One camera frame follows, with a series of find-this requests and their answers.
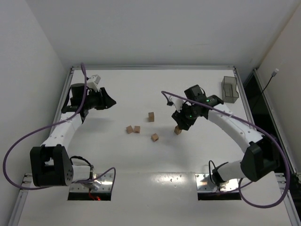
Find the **long dark wood block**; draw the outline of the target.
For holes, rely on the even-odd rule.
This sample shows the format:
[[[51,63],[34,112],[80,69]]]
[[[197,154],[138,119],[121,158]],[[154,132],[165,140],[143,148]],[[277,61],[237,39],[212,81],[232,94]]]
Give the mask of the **long dark wood block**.
[[[148,113],[148,121],[149,122],[154,122],[155,121],[154,112]]]

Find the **grey translucent plastic bin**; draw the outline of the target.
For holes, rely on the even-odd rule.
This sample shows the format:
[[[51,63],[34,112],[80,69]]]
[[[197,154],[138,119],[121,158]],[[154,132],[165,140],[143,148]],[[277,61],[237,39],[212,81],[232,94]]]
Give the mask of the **grey translucent plastic bin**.
[[[235,103],[239,98],[236,77],[224,76],[222,83],[222,99],[226,103]]]

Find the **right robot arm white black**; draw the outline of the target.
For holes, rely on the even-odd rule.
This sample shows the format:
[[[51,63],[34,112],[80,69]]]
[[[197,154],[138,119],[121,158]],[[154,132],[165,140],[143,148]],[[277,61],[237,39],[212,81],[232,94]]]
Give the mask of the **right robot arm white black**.
[[[280,165],[276,145],[264,134],[234,118],[224,101],[216,95],[206,96],[199,85],[185,90],[186,99],[169,96],[168,105],[176,111],[172,118],[180,130],[189,130],[199,117],[221,128],[240,147],[239,161],[225,162],[212,170],[213,183],[219,186],[231,179],[247,178],[256,182]]]

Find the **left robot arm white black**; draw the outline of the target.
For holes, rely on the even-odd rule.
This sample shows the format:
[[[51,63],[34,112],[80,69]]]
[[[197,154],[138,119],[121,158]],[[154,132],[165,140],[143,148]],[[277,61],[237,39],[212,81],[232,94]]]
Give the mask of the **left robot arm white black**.
[[[76,130],[84,123],[89,110],[107,110],[114,106],[104,87],[72,84],[61,109],[59,124],[41,146],[30,151],[33,183],[36,187],[69,186],[91,183],[93,166],[75,165],[68,156],[68,146]]]

